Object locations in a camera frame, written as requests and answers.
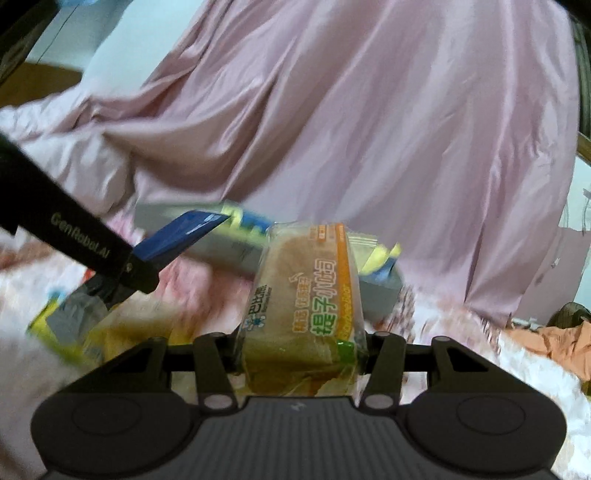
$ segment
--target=pink bedsheet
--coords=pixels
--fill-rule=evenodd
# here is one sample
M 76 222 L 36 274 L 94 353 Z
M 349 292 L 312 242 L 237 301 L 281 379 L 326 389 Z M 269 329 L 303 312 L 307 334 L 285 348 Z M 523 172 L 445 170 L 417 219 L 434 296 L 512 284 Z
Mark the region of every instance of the pink bedsheet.
M 210 0 L 136 95 L 76 87 L 0 129 L 99 215 L 230 199 L 342 221 L 502 324 L 556 232 L 577 91 L 552 0 Z

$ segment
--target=ribbed black surface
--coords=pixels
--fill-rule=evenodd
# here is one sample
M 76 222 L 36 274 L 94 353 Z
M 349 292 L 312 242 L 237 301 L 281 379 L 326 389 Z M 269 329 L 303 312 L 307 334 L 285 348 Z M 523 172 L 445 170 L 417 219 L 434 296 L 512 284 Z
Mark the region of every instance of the ribbed black surface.
M 393 420 L 349 400 L 254 398 L 232 417 L 208 419 L 173 461 L 141 480 L 452 480 L 422 458 Z M 557 480 L 550 472 L 523 480 Z M 70 480 L 50 473 L 46 480 Z

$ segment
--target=round black pad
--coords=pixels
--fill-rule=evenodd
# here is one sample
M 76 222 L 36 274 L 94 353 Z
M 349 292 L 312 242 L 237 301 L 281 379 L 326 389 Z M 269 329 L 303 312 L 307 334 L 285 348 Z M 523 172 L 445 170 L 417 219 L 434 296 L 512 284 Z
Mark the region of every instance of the round black pad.
M 406 424 L 432 457 L 485 475 L 549 468 L 566 436 L 562 412 L 539 393 L 425 392 L 410 405 Z
M 474 397 L 458 405 L 457 418 L 477 433 L 507 435 L 523 425 L 525 412 L 507 398 Z
M 58 393 L 37 409 L 31 433 L 53 469 L 124 476 L 173 452 L 190 426 L 189 406 L 173 393 Z

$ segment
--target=bread loaf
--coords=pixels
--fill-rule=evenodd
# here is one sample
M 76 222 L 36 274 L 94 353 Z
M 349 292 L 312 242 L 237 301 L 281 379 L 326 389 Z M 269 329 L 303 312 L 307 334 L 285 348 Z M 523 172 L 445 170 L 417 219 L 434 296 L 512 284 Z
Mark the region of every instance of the bread loaf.
M 270 229 L 237 345 L 255 394 L 314 395 L 329 380 L 354 381 L 365 335 L 342 224 Z

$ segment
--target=colorful packaging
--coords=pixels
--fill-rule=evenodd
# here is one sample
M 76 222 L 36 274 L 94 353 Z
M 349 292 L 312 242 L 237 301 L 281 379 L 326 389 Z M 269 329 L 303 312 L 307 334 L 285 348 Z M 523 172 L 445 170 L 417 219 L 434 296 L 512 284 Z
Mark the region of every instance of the colorful packaging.
M 162 270 L 228 218 L 210 212 L 186 212 L 140 242 L 133 253 Z M 65 360 L 95 367 L 105 360 L 107 345 L 104 332 L 93 334 L 95 327 L 133 294 L 115 278 L 93 275 L 64 301 L 50 299 L 28 331 Z
M 273 221 L 267 218 L 243 210 L 232 202 L 140 203 L 134 221 L 137 227 L 154 232 L 193 208 L 223 213 L 230 219 L 194 244 L 187 253 L 216 267 L 254 277 L 267 242 L 267 230 L 273 225 Z M 402 279 L 395 267 L 401 253 L 400 245 L 389 249 L 381 245 L 377 237 L 365 233 L 348 231 L 347 236 L 359 273 L 363 316 L 370 323 L 377 324 L 392 313 L 402 289 Z
M 271 227 L 236 342 L 249 389 L 256 395 L 346 394 L 365 355 L 345 227 Z

